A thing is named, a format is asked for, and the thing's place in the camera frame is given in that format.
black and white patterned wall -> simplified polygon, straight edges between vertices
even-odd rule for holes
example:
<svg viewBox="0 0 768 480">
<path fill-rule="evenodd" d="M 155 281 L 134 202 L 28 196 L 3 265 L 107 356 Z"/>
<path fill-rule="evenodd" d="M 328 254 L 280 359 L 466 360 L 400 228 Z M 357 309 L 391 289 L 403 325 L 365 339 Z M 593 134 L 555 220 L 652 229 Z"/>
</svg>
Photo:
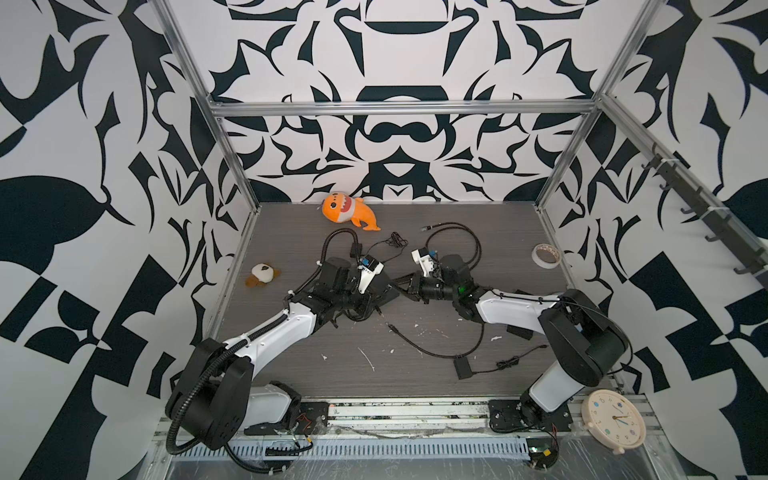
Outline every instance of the black and white patterned wall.
<svg viewBox="0 0 768 480">
<path fill-rule="evenodd" d="M 641 4 L 171 0 L 216 101 L 588 98 Z"/>
<path fill-rule="evenodd" d="M 135 478 L 249 212 L 146 0 L 0 6 L 3 478 Z"/>
<path fill-rule="evenodd" d="M 763 239 L 767 20 L 760 0 L 670 0 L 616 90 Z M 632 339 L 621 375 L 675 449 L 719 480 L 768 475 L 768 293 L 646 161 L 601 117 L 546 206 L 565 261 Z"/>
<path fill-rule="evenodd" d="M 228 118 L 261 201 L 533 201 L 579 114 Z"/>
</svg>

alarm clock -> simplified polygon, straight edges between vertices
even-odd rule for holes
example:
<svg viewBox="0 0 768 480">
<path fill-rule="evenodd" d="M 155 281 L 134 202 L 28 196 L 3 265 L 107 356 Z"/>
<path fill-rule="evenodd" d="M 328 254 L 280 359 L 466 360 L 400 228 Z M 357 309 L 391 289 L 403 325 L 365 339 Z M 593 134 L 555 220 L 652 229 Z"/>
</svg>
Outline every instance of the alarm clock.
<svg viewBox="0 0 768 480">
<path fill-rule="evenodd" d="M 584 426 L 600 443 L 620 455 L 645 441 L 645 422 L 632 403 L 611 390 L 596 390 L 581 405 Z"/>
</svg>

white masking tape roll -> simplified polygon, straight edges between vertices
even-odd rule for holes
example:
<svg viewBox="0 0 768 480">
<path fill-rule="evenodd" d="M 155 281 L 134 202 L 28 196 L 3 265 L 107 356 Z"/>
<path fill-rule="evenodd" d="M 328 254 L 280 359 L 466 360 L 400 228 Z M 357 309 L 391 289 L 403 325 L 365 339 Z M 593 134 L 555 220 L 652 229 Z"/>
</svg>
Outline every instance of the white masking tape roll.
<svg viewBox="0 0 768 480">
<path fill-rule="evenodd" d="M 545 262 L 541 259 L 541 257 L 538 255 L 539 252 L 547 252 L 551 253 L 551 255 L 554 257 L 554 262 Z M 549 243 L 540 243 L 536 247 L 533 247 L 533 251 L 531 252 L 531 258 L 536 263 L 536 265 L 539 265 L 541 268 L 555 268 L 557 265 L 560 265 L 560 252 L 558 252 L 558 249 L 554 248 Z"/>
</svg>

wooden table surface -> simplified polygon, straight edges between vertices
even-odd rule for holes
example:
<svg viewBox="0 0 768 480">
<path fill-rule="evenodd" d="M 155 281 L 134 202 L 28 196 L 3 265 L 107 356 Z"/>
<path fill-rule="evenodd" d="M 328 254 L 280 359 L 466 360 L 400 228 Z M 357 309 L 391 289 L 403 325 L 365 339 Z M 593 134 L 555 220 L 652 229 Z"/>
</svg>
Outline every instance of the wooden table surface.
<svg viewBox="0 0 768 480">
<path fill-rule="evenodd" d="M 457 221 L 472 228 L 482 243 L 482 259 L 472 271 L 477 283 L 541 295 L 566 289 L 559 268 L 546 270 L 531 260 L 533 246 L 547 243 L 547 237 L 530 204 L 380 204 L 372 209 L 380 232 L 331 223 L 316 205 L 263 205 L 219 339 L 238 336 L 277 313 L 286 291 L 314 271 L 325 237 L 339 227 L 355 228 L 363 251 L 393 231 L 408 240 L 403 255 L 386 264 L 385 271 L 395 278 L 416 270 L 410 252 L 423 247 L 431 233 L 421 232 L 422 226 Z M 349 235 L 334 238 L 328 257 L 349 260 L 350 243 Z M 439 255 L 458 253 L 468 260 L 474 240 L 464 231 L 450 230 L 435 237 L 430 247 Z M 385 244 L 371 252 L 380 259 L 395 253 L 397 249 Z M 273 265 L 282 275 L 264 287 L 246 288 L 245 279 L 257 263 Z M 365 322 L 342 316 L 338 329 L 326 324 L 275 358 L 254 385 L 279 380 L 306 397 L 516 395 L 554 360 L 551 349 L 538 349 L 517 366 L 458 380 L 451 360 L 420 353 L 391 333 L 386 322 L 423 348 L 447 355 L 469 350 L 480 334 L 480 325 L 460 319 L 450 302 L 423 305 L 401 296 L 386 304 L 381 316 L 374 313 Z M 542 343 L 546 340 L 538 334 L 526 341 L 507 333 L 503 325 L 487 325 L 485 338 L 469 362 L 475 371 L 492 369 L 497 361 Z"/>
</svg>

stuffed animal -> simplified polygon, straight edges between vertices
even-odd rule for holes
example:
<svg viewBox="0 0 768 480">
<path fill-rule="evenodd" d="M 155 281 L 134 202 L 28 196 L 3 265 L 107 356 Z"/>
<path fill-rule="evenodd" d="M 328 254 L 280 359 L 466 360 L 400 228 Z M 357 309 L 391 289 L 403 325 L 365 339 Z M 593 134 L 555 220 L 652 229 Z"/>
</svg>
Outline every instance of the stuffed animal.
<svg viewBox="0 0 768 480">
<path fill-rule="evenodd" d="M 265 286 L 278 276 L 280 276 L 280 271 L 277 268 L 272 268 L 266 263 L 259 263 L 251 269 L 250 275 L 245 279 L 245 285 L 249 288 Z"/>
<path fill-rule="evenodd" d="M 355 227 L 360 227 L 360 222 L 365 222 L 363 230 L 381 230 L 376 226 L 376 215 L 373 214 L 362 198 L 352 198 L 349 195 L 330 194 L 323 202 L 323 215 L 328 220 L 336 223 L 344 223 L 351 220 Z"/>
</svg>

